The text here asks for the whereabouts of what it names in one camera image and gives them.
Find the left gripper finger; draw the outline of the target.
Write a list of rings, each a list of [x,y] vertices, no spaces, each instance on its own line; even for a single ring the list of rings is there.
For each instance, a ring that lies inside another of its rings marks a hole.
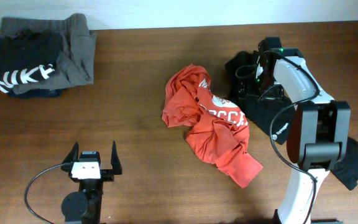
[[[71,163],[76,162],[78,160],[78,153],[79,153],[79,144],[78,142],[74,143],[74,146],[72,147],[71,151],[68,153],[66,158],[63,160],[63,163]]]
[[[122,165],[117,154],[116,142],[113,141],[111,151],[111,166],[114,175],[122,175]]]

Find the black t-shirt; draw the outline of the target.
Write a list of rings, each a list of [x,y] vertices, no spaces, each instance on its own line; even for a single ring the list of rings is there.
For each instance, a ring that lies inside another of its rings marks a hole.
[[[269,133],[270,123],[277,112],[290,105],[288,97],[282,100],[261,100],[257,95],[246,96],[244,93],[245,80],[238,80],[237,77],[244,76],[245,69],[256,65],[259,56],[257,52],[248,53],[240,51],[237,55],[225,64],[226,73],[232,83],[229,100],[235,103],[245,113],[247,119],[254,122],[265,134]],[[281,114],[273,124],[273,140],[280,145],[288,138],[290,125],[295,114],[291,108]],[[335,165],[331,171],[348,190],[354,190],[358,182],[358,141],[348,137],[345,158]]]

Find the orange red t-shirt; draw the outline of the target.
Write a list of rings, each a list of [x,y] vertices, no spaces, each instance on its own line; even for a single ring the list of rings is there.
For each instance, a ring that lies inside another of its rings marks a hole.
[[[162,120],[169,128],[189,126],[185,139],[196,156],[245,188],[263,168],[247,151],[249,122],[235,103],[214,95],[210,84],[204,67],[181,69],[166,84]]]

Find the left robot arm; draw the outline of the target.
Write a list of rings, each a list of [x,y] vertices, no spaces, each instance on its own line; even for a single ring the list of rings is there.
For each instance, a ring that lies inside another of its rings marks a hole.
[[[122,165],[117,154],[116,143],[111,149],[111,168],[101,168],[98,151],[79,152],[76,142],[63,160],[62,171],[79,184],[79,189],[68,194],[62,201],[61,211],[65,223],[100,224],[103,184],[113,182],[116,175],[122,174]]]

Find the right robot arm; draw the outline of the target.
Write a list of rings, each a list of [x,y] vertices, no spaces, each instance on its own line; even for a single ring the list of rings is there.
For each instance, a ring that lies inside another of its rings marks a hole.
[[[268,122],[270,142],[277,149],[278,119],[290,114],[286,140],[288,157],[279,158],[291,168],[283,202],[273,223],[311,223],[318,191],[334,166],[346,154],[351,109],[345,101],[327,94],[306,65],[298,49],[260,45],[245,65],[234,71],[241,106],[251,99],[257,105],[289,102]]]

